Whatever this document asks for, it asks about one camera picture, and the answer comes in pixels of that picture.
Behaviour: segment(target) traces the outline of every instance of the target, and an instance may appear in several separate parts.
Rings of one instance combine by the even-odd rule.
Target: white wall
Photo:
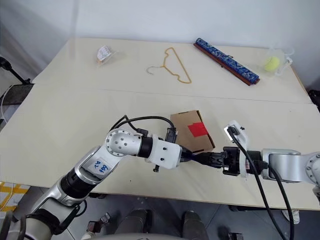
[[[183,43],[202,37],[251,47],[282,42],[295,48],[293,66],[304,85],[318,80],[320,88],[319,9],[319,0],[0,0],[0,50],[33,78],[72,29],[80,37]]]

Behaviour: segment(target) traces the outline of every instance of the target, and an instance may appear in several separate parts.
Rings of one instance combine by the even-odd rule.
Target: yellow ball
[[[264,65],[264,70],[267,72],[273,72],[275,71],[280,65],[280,59],[276,56],[271,56],[266,60],[266,63]]]

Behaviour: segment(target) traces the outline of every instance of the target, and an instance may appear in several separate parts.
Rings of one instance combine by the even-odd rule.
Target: yellow tape
[[[5,206],[1,212],[8,212],[8,211],[14,211],[17,208],[17,206]]]
[[[9,193],[4,199],[3,201],[1,202],[0,204],[0,209],[3,208],[3,206],[5,204],[7,204],[9,202],[9,199],[14,195],[14,193],[16,193],[18,191],[18,189],[20,188],[21,184],[16,184],[15,187],[13,189],[11,189],[10,187],[8,187],[10,189],[10,191],[6,191],[6,193]],[[1,186],[1,189],[0,189],[0,192],[3,192],[2,189],[3,188],[7,188],[7,187],[4,187],[3,185]]]
[[[9,186],[0,186],[0,192],[3,193],[11,193],[11,187]],[[26,192],[28,192],[28,189],[25,188],[18,188],[16,189],[16,187],[13,188],[13,192],[12,194],[25,194]]]

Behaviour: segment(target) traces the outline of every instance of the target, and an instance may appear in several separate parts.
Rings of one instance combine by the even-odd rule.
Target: black cable
[[[286,209],[287,209],[288,214],[289,214],[289,222],[290,222],[290,238],[289,239],[293,240],[294,237],[295,237],[294,216],[292,215],[291,206],[290,206],[286,191],[284,189],[284,186],[282,185],[282,182],[281,182],[282,179],[281,179],[281,177],[279,176],[279,174],[277,173],[277,171],[275,169],[273,169],[270,165],[268,167],[269,167],[271,173],[274,175],[274,178],[275,178],[276,182],[278,183],[280,191],[281,191],[281,194],[283,196],[283,200],[285,202],[285,206],[286,206]]]
[[[83,203],[84,203],[84,209],[82,210],[82,212],[78,213],[77,215],[75,215],[74,217],[77,218],[77,217],[80,217],[82,214],[85,213],[85,211],[87,210],[87,207],[88,207],[88,204],[87,204],[87,201],[86,200],[83,200]]]
[[[0,229],[0,239],[6,239],[11,225],[11,220],[13,218],[13,212],[7,211],[2,223],[2,228]]]
[[[24,215],[20,219],[20,231],[17,240],[24,240],[26,235],[26,229],[27,229],[27,222],[26,222],[26,216]]]
[[[110,131],[113,130],[113,129],[115,129],[116,126],[117,126],[120,122],[122,122],[124,119],[125,119],[125,120],[129,120],[128,116],[127,116],[127,115],[124,115],[122,118],[120,118],[120,119],[111,127]],[[130,127],[131,127],[133,130],[135,130],[135,131],[138,130],[135,126],[132,125],[131,122],[128,122],[128,124],[130,125]]]
[[[245,155],[245,157],[248,159],[248,161],[250,163],[250,167],[253,170],[253,174],[254,174],[256,183],[258,184],[258,187],[259,187],[259,190],[260,190],[260,194],[261,194],[262,200],[264,202],[266,211],[268,212],[269,217],[271,218],[271,221],[272,221],[273,225],[275,226],[276,230],[278,231],[279,235],[281,236],[281,238],[283,240],[287,240],[285,235],[282,233],[280,227],[278,226],[278,224],[277,224],[277,222],[276,222],[276,220],[274,218],[274,215],[271,212],[271,209],[269,207],[269,204],[268,204],[264,189],[263,189],[261,181],[259,179],[259,174],[258,174],[258,171],[256,169],[256,166],[255,166],[254,162],[252,161],[251,157],[249,156],[249,154],[247,153],[247,151],[240,144],[240,142],[235,138],[235,135],[234,135],[234,132],[232,131],[232,129],[233,129],[233,127],[228,127],[227,131],[228,131],[230,137],[232,138],[232,140],[234,141],[234,143],[238,146],[238,148],[241,150],[241,152],[243,152],[243,154]]]
[[[148,119],[163,120],[163,121],[166,121],[167,123],[169,123],[171,128],[175,128],[175,125],[173,124],[173,122],[170,121],[169,119],[163,117],[163,116],[141,116],[141,117],[131,118],[131,119],[128,119],[126,121],[122,121],[122,122],[118,123],[114,128],[117,129],[120,126],[122,126],[123,124],[128,124],[128,123],[131,123],[131,122],[140,121],[140,120],[148,120]]]

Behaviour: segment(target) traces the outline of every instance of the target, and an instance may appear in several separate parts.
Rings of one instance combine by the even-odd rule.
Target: white cable
[[[14,85],[11,85],[3,94],[3,97],[2,97],[2,100],[1,100],[1,115],[3,117],[3,120],[5,122],[5,124],[7,124],[7,120],[5,118],[5,115],[4,115],[4,111],[3,111],[3,108],[2,108],[2,105],[4,104],[4,99],[5,99],[5,96],[7,95],[7,93],[9,92],[9,90],[13,87]]]
[[[12,186],[11,186],[11,192],[10,192],[10,195],[9,195],[9,198],[8,200],[6,201],[6,203],[2,206],[2,208],[0,209],[0,212],[7,206],[10,198],[12,197],[12,194],[14,193],[14,183],[12,183]]]

